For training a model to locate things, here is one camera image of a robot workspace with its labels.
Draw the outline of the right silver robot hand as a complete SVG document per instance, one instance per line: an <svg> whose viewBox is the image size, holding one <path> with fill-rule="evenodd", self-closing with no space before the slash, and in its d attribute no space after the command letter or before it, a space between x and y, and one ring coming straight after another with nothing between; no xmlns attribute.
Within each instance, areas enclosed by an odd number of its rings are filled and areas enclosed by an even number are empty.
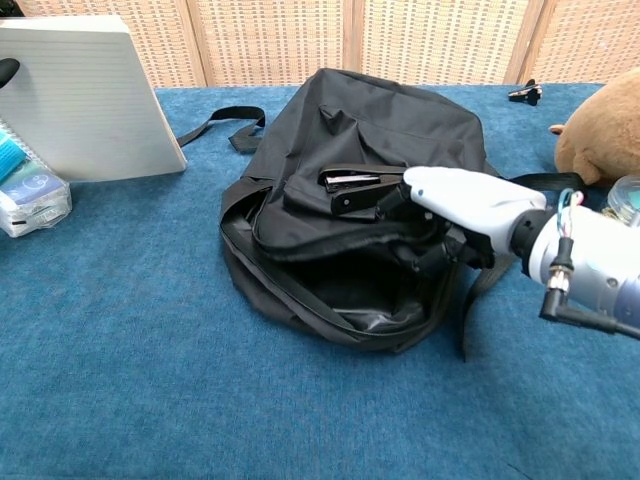
<svg viewBox="0 0 640 480"><path fill-rule="evenodd" d="M500 257L515 256L518 229L546 219L547 200L534 188L489 173L416 166L377 202L376 214L424 229L412 241L396 241L392 251L409 271L433 275L453 264L493 269Z"/></svg>

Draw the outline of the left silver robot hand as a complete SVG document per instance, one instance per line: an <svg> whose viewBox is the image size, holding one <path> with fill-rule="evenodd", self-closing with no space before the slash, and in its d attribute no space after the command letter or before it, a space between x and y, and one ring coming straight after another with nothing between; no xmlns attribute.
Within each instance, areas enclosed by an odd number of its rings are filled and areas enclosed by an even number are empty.
<svg viewBox="0 0 640 480"><path fill-rule="evenodd" d="M0 88L4 88L17 74L21 64L15 58L0 60Z"/></svg>

